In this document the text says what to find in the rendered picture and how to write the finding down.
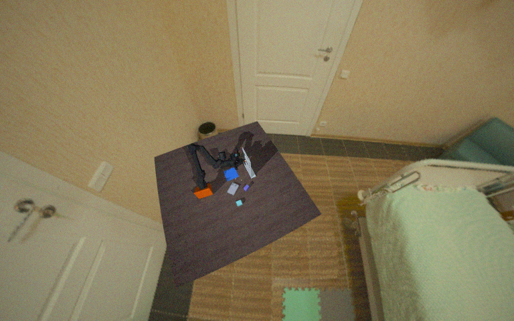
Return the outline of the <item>blue square mat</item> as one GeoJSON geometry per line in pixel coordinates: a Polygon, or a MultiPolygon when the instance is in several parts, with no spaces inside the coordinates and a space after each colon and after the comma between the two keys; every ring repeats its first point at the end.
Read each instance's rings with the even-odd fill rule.
{"type": "Polygon", "coordinates": [[[223,171],[223,172],[224,172],[224,175],[225,175],[227,181],[230,181],[232,179],[239,177],[234,167],[231,169],[228,169],[226,171],[223,171]]]}

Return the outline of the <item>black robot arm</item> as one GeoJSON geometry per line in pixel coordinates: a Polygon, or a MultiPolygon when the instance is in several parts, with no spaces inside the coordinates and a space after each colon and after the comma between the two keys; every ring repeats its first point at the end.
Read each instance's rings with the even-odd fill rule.
{"type": "Polygon", "coordinates": [[[197,158],[197,150],[200,150],[206,156],[206,158],[210,161],[210,163],[214,169],[218,169],[220,167],[220,165],[221,165],[221,167],[220,167],[221,169],[223,169],[222,167],[227,167],[227,162],[225,160],[225,158],[226,158],[225,152],[219,152],[218,153],[219,159],[216,160],[210,155],[210,153],[208,153],[207,149],[204,146],[189,144],[187,149],[190,152],[190,154],[192,155],[193,161],[195,163],[195,167],[197,169],[197,176],[198,176],[197,184],[199,185],[200,190],[207,188],[207,183],[204,180],[205,175],[206,175],[205,171],[201,169],[200,163],[197,158]],[[220,160],[221,160],[221,163],[220,163],[220,160]]]}

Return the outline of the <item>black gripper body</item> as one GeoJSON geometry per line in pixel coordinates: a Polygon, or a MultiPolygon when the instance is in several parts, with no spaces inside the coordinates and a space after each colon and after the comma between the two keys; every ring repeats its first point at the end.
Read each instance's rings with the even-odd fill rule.
{"type": "Polygon", "coordinates": [[[226,162],[228,167],[234,166],[235,170],[238,170],[238,164],[235,153],[232,154],[232,160],[227,159],[226,162]]]}

